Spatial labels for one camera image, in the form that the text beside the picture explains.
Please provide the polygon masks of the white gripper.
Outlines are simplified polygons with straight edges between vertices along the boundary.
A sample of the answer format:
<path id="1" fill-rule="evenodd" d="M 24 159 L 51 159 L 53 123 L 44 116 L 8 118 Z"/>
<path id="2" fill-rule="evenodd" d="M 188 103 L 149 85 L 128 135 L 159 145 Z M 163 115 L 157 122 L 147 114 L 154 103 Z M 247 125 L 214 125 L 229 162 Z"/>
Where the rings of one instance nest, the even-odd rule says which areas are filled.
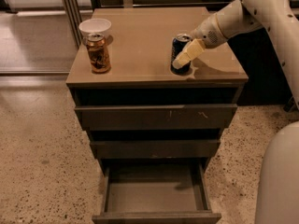
<path id="1" fill-rule="evenodd" d="M 191 37 L 195 39 L 188 42 L 172 62 L 174 68 L 180 69 L 193 61 L 205 51 L 206 47 L 214 49 L 228 40 L 221 30 L 216 13 L 210 15 L 198 27 L 192 30 Z"/>

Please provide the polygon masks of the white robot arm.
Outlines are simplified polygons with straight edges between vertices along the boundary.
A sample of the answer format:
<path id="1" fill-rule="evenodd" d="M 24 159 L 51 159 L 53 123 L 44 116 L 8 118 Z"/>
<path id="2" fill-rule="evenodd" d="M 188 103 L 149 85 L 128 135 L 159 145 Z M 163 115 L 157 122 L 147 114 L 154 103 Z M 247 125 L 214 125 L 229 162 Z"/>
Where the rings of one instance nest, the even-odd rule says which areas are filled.
<path id="1" fill-rule="evenodd" d="M 289 0 L 234 0 L 191 32 L 192 41 L 172 62 L 176 69 L 230 38 L 264 28 L 299 103 L 299 20 Z M 261 167 L 255 224 L 299 224 L 299 122 L 270 141 Z"/>

